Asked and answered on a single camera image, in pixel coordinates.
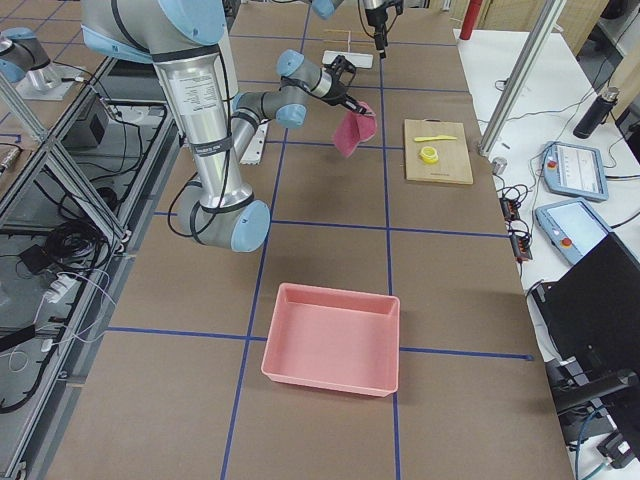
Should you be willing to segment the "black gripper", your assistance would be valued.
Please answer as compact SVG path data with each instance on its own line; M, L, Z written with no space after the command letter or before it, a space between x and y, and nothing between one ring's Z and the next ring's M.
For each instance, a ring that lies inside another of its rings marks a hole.
M386 33L388 10L395 6L390 0L364 0L363 6L367 23L374 28L374 42L376 50L379 50L379 57L386 58L386 48L388 46Z
M330 106L342 106L355 115L372 117L376 113L366 102L358 102L348 94L348 88L340 81L334 80L328 92L323 96L323 101Z

